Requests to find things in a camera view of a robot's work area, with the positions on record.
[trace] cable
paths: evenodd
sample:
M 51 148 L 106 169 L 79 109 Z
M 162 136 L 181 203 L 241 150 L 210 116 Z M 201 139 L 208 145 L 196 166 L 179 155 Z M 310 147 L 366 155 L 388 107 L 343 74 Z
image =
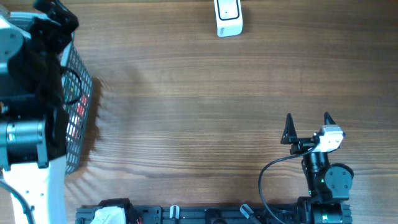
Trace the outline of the cable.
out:
M 311 148 L 310 150 L 308 150 L 307 152 L 303 152 L 303 153 L 301 153 L 301 154 L 297 154 L 297 155 L 293 155 L 293 156 L 287 156 L 287 157 L 283 157 L 283 158 L 280 158 L 280 159 L 276 159 L 276 160 L 274 160 L 274 161 L 268 163 L 264 168 L 262 168 L 262 170 L 261 170 L 261 172 L 260 172 L 260 176 L 259 176 L 259 193 L 260 193 L 261 201 L 262 201 L 262 203 L 264 204 L 265 208 L 268 210 L 268 212 L 273 216 L 273 218 L 275 218 L 275 220 L 277 220 L 277 221 L 278 221 L 279 223 L 281 223 L 281 224 L 285 224 L 285 223 L 282 222 L 281 220 L 279 220 L 279 219 L 276 217 L 276 215 L 271 211 L 271 209 L 268 207 L 268 204 L 267 204 L 267 202 L 266 202 L 266 200 L 264 199 L 264 196 L 263 196 L 263 194 L 262 194 L 262 190 L 261 190 L 261 179 L 262 179 L 262 175 L 263 175 L 264 171 L 266 171 L 266 169 L 268 169 L 268 167 L 274 165 L 274 164 L 277 163 L 277 162 L 282 162 L 282 161 L 286 161 L 286 160 L 288 160 L 288 159 L 294 159 L 294 158 L 297 158 L 297 157 L 302 157 L 302 156 L 305 156 L 305 155 L 311 153 L 311 152 L 314 151 L 314 150 L 315 150 L 315 147 L 313 147 L 313 148 Z
M 77 72 L 74 71 L 73 69 L 64 67 L 64 66 L 62 67 L 62 69 L 63 69 L 62 74 L 64 74 L 65 72 L 70 72 L 70 73 L 74 74 L 74 76 L 76 76 L 77 80 L 79 81 L 79 89 L 80 89 L 79 95 L 76 98 L 74 98 L 73 100 L 65 102 L 65 105 L 74 105 L 75 103 L 79 102 L 79 100 L 83 94 L 83 89 L 81 87 L 81 79 L 80 79 L 79 74 L 77 74 Z
M 19 203 L 21 203 L 21 205 L 22 205 L 22 210 L 24 211 L 24 214 L 26 215 L 28 224 L 34 224 L 32 210 L 29 208 L 29 205 L 25 201 L 23 196 L 20 193 L 18 193 L 18 191 L 13 189 L 10 185 L 6 184 L 5 182 L 3 182 L 1 180 L 0 180 L 0 187 L 3 188 L 4 190 L 7 190 L 8 192 L 10 192 L 16 199 L 18 199 Z

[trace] basket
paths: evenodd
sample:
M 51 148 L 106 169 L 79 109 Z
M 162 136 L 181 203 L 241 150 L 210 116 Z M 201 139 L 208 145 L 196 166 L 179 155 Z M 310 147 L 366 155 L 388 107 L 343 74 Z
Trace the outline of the basket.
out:
M 45 14 L 11 12 L 10 17 L 8 17 L 8 21 L 27 31 L 33 17 L 47 19 Z M 78 103 L 63 106 L 69 114 L 69 123 L 67 128 L 67 166 L 65 169 L 65 175 L 69 175 L 75 172 L 79 167 L 81 148 L 83 146 L 83 139 L 86 131 L 85 124 L 87 123 L 88 111 L 93 93 L 93 81 L 88 74 L 87 68 L 81 61 L 79 53 L 73 45 L 73 40 L 60 55 L 60 61 L 62 66 L 69 67 L 79 74 L 82 84 L 81 88 L 83 90 L 82 97 Z M 69 101 L 80 94 L 79 82 L 72 73 L 68 72 L 68 74 L 62 78 L 62 85 L 66 100 Z

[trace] brown wood surface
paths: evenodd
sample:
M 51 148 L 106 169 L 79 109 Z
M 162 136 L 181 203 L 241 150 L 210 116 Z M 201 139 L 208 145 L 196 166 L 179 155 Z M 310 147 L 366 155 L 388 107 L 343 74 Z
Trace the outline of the brown wood surface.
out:
M 15 6 L 12 10 L 28 10 Z M 94 79 L 80 169 L 66 178 L 75 209 L 260 203 L 257 177 L 289 154 L 292 113 L 309 136 L 329 111 L 347 136 L 331 162 L 356 173 L 355 223 L 398 219 L 398 4 L 244 1 L 244 32 L 216 36 L 212 1 L 67 4 L 75 45 Z M 264 175 L 266 199 L 308 195 L 294 159 Z M 0 191 L 0 223 L 13 220 Z

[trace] gray basket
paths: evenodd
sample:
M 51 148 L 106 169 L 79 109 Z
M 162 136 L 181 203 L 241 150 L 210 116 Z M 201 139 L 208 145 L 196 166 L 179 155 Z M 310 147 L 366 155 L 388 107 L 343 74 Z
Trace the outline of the gray basket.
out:
M 46 19 L 45 14 L 36 14 L 29 12 L 12 12 L 8 21 L 15 26 L 26 30 L 29 28 L 33 17 Z M 86 131 L 86 123 L 88 119 L 88 110 L 90 108 L 91 97 L 93 93 L 93 81 L 88 74 L 87 68 L 84 66 L 76 51 L 73 41 L 65 48 L 60 55 L 62 66 L 67 66 L 79 74 L 81 78 L 81 88 L 83 90 L 82 98 L 78 103 L 63 108 L 69 114 L 69 124 L 67 129 L 67 167 L 65 175 L 69 175 L 79 167 L 81 148 Z M 79 82 L 77 78 L 68 73 L 62 78 L 63 92 L 66 100 L 71 100 L 80 94 Z

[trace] wooden table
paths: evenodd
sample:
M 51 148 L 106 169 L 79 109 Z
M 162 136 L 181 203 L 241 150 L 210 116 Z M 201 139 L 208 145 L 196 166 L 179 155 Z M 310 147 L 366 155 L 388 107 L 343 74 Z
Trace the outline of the wooden table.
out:
M 396 2 L 243 1 L 244 31 L 225 39 L 212 1 L 76 2 L 66 5 L 95 95 L 80 169 L 65 181 L 69 223 L 108 198 L 259 204 L 261 168 L 289 154 L 286 114 L 307 137 L 326 111 L 347 134 L 330 161 L 355 171 L 354 222 L 396 223 Z M 271 203 L 308 195 L 300 160 L 271 167 L 263 191 Z M 0 192 L 0 223 L 10 223 Z

